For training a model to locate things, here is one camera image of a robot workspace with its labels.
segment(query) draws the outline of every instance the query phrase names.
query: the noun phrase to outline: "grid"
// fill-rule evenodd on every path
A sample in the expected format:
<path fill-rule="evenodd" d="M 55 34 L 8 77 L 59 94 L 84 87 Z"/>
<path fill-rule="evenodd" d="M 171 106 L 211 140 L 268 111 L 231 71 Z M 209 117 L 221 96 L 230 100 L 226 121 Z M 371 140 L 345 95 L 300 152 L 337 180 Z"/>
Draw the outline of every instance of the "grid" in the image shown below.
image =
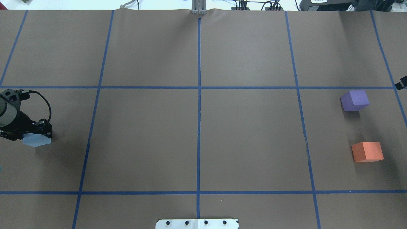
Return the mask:
<path fill-rule="evenodd" d="M 106 44 L 105 44 L 105 49 L 104 49 L 104 54 L 103 54 L 103 62 L 102 62 L 102 67 L 100 70 L 100 77 L 98 81 L 97 86 L 3 86 L 3 81 L 5 79 L 6 73 L 8 66 L 10 64 L 10 61 L 12 60 L 13 52 L 15 50 L 15 47 L 18 43 L 19 36 L 21 34 L 21 31 L 23 29 L 24 22 L 26 20 L 28 11 L 25 11 L 24 17 L 22 19 L 20 28 L 18 30 L 17 36 L 15 38 L 13 47 L 11 49 L 10 55 L 8 57 L 7 63 L 5 65 L 2 78 L 0 80 L 0 88 L 49 88 L 49 89 L 97 89 L 96 93 L 96 99 L 94 102 L 94 109 L 93 109 L 93 114 L 92 114 L 92 122 L 90 125 L 90 132 L 88 136 L 88 142 L 86 146 L 86 153 L 85 153 L 85 158 L 83 162 L 83 168 L 82 168 L 82 173 L 81 173 L 81 180 L 80 180 L 80 185 L 79 185 L 79 190 L 72 192 L 65 192 L 65 191 L 0 191 L 0 195 L 5 195 L 5 194 L 12 194 L 12 195 L 18 195 L 18 194 L 34 194 L 34 195 L 77 195 L 77 204 L 75 208 L 75 213 L 74 213 L 74 218 L 72 222 L 72 228 L 76 227 L 76 222 L 77 222 L 77 217 L 78 213 L 80 211 L 80 203 L 81 203 L 81 197 L 84 195 L 196 195 L 196 216 L 197 218 L 200 218 L 200 197 L 201 195 L 272 195 L 272 194 L 312 194 L 313 196 L 313 204 L 314 204 L 314 209 L 315 209 L 315 217 L 316 217 L 316 222 L 317 222 L 317 227 L 321 227 L 321 222 L 319 218 L 319 210 L 318 210 L 318 201 L 317 201 L 317 194 L 369 194 L 369 193 L 407 193 L 407 189 L 390 189 L 390 190 L 381 190 L 381 189 L 376 189 L 376 190 L 317 190 L 315 188 L 314 184 L 314 176 L 313 176 L 313 169 L 312 169 L 312 163 L 311 163 L 311 156 L 310 156 L 310 150 L 308 146 L 308 137 L 307 137 L 307 131 L 306 131 L 306 122 L 304 118 L 304 111 L 302 107 L 302 101 L 301 101 L 301 90 L 307 90 L 307 89 L 375 89 L 375 90 L 393 90 L 395 93 L 395 96 L 397 98 L 397 102 L 400 108 L 400 112 L 403 116 L 404 119 L 404 124 L 407 127 L 407 119 L 405 112 L 403 110 L 402 102 L 400 100 L 399 94 L 394 86 L 389 87 L 389 86 L 300 86 L 298 82 L 298 76 L 297 76 L 297 68 L 295 65 L 295 58 L 294 58 L 294 51 L 293 51 L 293 44 L 291 40 L 291 32 L 290 32 L 290 26 L 289 26 L 289 17 L 287 12 L 285 12 L 285 20 L 286 20 L 286 25 L 287 25 L 287 34 L 288 34 L 288 42 L 289 42 L 289 48 L 290 48 L 290 53 L 291 53 L 291 61 L 292 61 L 292 68 L 293 68 L 293 75 L 295 78 L 295 86 L 202 86 L 201 85 L 201 18 L 197 18 L 197 23 L 198 23 L 198 31 L 197 31 L 197 78 L 198 78 L 198 86 L 103 86 L 102 85 L 102 80 L 103 80 L 103 72 L 105 68 L 105 63 L 106 63 L 106 56 L 108 53 L 108 47 L 109 47 L 109 39 L 110 39 L 110 33 L 112 31 L 112 24 L 113 24 L 113 18 L 114 18 L 114 13 L 115 11 L 111 12 L 111 17 L 110 17 L 110 23 L 109 23 L 109 28 L 108 28 L 108 33 L 107 33 L 107 39 L 106 39 Z M 372 18 L 372 23 L 374 26 L 374 31 L 376 34 L 376 39 L 381 51 L 381 54 L 383 56 L 383 60 L 388 72 L 388 75 L 390 77 L 391 84 L 394 85 L 393 77 L 389 68 L 389 64 L 387 62 L 385 52 L 383 50 L 383 47 L 381 45 L 381 41 L 379 38 L 379 33 L 376 28 L 376 23 L 374 19 L 374 14 L 371 11 L 370 12 L 371 18 Z M 100 192 L 92 192 L 92 191 L 83 191 L 83 184 L 84 184 L 84 179 L 85 179 L 85 174 L 86 174 L 86 166 L 88 163 L 88 155 L 89 151 L 91 148 L 91 139 L 92 139 L 92 134 L 93 134 L 93 129 L 94 129 L 94 123 L 95 123 L 95 117 L 97 114 L 97 108 L 98 108 L 98 101 L 99 101 L 99 95 L 101 93 L 101 89 L 192 89 L 196 90 L 198 92 L 198 111 L 197 111 L 197 176 L 196 176 L 196 181 L 197 181 L 197 186 L 196 186 L 196 191 L 137 191 L 137 192 L 132 192 L 132 191 L 100 191 Z M 201 181 L 201 92 L 202 90 L 207 90 L 207 89 L 270 89 L 270 90 L 278 90 L 278 89 L 290 89 L 290 90 L 295 90 L 297 99 L 298 99 L 298 106 L 299 106 L 299 111 L 300 111 L 300 117 L 301 117 L 301 123 L 302 123 L 302 131 L 303 135 L 305 138 L 305 143 L 306 143 L 306 152 L 307 152 L 307 159 L 308 159 L 308 170 L 309 170 L 309 177 L 311 181 L 311 190 L 302 190 L 302 191 L 202 191 L 200 187 L 200 181 Z"/>

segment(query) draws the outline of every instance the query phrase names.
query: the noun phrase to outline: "white cord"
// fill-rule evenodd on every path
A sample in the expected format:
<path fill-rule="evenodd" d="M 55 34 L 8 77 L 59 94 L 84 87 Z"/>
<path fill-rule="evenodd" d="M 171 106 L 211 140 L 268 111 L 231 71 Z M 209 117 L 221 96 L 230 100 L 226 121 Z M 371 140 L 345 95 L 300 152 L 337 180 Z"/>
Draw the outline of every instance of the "white cord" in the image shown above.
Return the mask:
<path fill-rule="evenodd" d="M 130 5 L 131 3 L 135 2 L 136 0 L 131 0 L 128 3 L 125 3 L 124 5 L 120 5 L 120 8 L 125 8 L 127 5 Z"/>

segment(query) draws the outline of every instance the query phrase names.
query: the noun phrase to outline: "table surface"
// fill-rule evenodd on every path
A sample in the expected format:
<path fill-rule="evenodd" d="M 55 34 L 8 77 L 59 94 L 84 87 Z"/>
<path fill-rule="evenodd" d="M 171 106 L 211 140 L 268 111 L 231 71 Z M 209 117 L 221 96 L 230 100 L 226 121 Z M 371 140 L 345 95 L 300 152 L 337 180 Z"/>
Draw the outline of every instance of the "table surface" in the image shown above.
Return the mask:
<path fill-rule="evenodd" d="M 405 228 L 407 90 L 394 83 L 406 20 L 0 11 L 0 88 L 41 92 L 54 136 L 37 148 L 0 139 L 1 228 Z M 349 90 L 370 105 L 344 112 Z M 48 117 L 36 96 L 21 109 Z M 380 142 L 384 160 L 355 163 L 361 141 Z"/>

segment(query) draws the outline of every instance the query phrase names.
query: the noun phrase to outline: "black device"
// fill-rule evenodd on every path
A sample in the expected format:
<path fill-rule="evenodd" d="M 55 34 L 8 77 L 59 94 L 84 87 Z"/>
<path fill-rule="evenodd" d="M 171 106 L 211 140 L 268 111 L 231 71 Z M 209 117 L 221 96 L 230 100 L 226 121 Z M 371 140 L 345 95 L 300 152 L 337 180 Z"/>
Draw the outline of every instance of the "black device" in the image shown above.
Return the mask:
<path fill-rule="evenodd" d="M 407 75 L 404 76 L 403 78 L 401 78 L 400 82 L 396 83 L 395 86 L 396 86 L 397 90 L 401 90 L 401 89 L 407 87 Z"/>
<path fill-rule="evenodd" d="M 388 12 L 396 0 L 302 0 L 302 11 L 346 11 L 352 5 L 354 11 Z"/>
<path fill-rule="evenodd" d="M 38 94 L 47 103 L 48 119 L 35 122 L 20 110 L 21 101 L 29 99 L 31 93 Z M 52 138 L 51 115 L 49 102 L 37 91 L 7 89 L 0 93 L 0 137 L 16 141 L 22 140 L 24 134 L 33 133 Z"/>

